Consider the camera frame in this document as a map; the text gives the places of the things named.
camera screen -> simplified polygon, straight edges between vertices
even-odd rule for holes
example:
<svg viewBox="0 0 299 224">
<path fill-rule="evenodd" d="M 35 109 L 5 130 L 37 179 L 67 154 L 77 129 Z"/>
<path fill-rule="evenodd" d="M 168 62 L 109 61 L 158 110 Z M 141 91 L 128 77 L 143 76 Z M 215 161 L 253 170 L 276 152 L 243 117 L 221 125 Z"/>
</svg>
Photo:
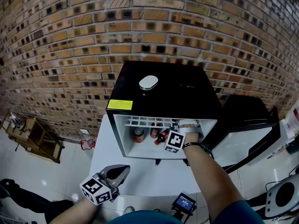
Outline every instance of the camera screen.
<svg viewBox="0 0 299 224">
<path fill-rule="evenodd" d="M 188 211 L 190 211 L 190 209 L 194 205 L 193 202 L 189 201 L 188 199 L 184 198 L 183 196 L 180 196 L 176 203 Z"/>
</svg>

bracelet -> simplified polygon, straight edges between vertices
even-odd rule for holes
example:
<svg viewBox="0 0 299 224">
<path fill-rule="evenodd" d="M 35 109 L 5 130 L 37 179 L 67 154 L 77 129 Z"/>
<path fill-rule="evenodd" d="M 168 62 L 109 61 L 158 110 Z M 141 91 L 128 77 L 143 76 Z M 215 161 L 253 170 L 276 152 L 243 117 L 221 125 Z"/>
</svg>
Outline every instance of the bracelet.
<svg viewBox="0 0 299 224">
<path fill-rule="evenodd" d="M 206 146 L 204 146 L 203 144 L 200 144 L 200 143 L 186 143 L 183 145 L 183 148 L 184 149 L 185 147 L 188 147 L 190 145 L 197 145 L 197 146 L 200 146 L 204 151 L 206 151 L 207 153 L 209 153 L 211 155 L 211 157 L 214 159 L 214 155 L 212 154 L 212 151 L 210 149 L 208 149 Z"/>
</svg>

shoe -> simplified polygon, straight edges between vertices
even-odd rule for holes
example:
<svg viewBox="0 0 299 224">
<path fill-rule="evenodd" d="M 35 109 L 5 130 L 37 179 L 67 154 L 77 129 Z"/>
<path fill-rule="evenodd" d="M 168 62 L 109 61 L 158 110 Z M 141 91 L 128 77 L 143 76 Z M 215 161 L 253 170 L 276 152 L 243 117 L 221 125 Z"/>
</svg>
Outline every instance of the shoe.
<svg viewBox="0 0 299 224">
<path fill-rule="evenodd" d="M 123 214 L 125 215 L 125 214 L 128 214 L 128 213 L 134 212 L 134 211 L 135 211 L 134 207 L 132 207 L 132 206 L 128 206 L 128 207 L 126 207 L 126 209 L 124 210 Z"/>
</svg>

mini fridge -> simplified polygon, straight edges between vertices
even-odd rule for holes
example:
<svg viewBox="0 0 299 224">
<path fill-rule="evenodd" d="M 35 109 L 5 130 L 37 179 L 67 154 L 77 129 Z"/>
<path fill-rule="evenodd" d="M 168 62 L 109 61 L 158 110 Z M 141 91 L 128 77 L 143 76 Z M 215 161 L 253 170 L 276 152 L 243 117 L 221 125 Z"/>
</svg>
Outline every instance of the mini fridge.
<svg viewBox="0 0 299 224">
<path fill-rule="evenodd" d="M 139 85 L 147 76 L 158 79 L 150 90 Z M 124 63 L 107 106 L 123 156 L 145 159 L 185 159 L 182 150 L 171 153 L 164 150 L 164 143 L 156 145 L 151 128 L 162 132 L 176 119 L 196 119 L 205 138 L 220 112 L 220 102 L 201 67 L 140 61 Z M 136 127 L 143 130 L 141 143 L 135 141 Z"/>
<path fill-rule="evenodd" d="M 228 172 L 250 162 L 280 138 L 276 107 L 269 112 L 260 98 L 230 95 L 221 116 L 202 144 Z"/>
</svg>

blue shirt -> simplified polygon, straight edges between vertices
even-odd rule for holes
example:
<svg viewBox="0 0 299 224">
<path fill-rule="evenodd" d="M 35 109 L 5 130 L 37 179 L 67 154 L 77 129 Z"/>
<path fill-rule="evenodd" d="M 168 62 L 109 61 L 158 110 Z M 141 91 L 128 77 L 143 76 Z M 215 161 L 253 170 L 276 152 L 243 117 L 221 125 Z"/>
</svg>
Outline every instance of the blue shirt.
<svg viewBox="0 0 299 224">
<path fill-rule="evenodd" d="M 175 217 L 157 211 L 135 211 L 109 222 L 109 224 L 139 223 L 182 224 L 182 222 Z M 246 201 L 237 201 L 226 207 L 217 216 L 214 224 L 264 224 L 264 222 Z"/>
</svg>

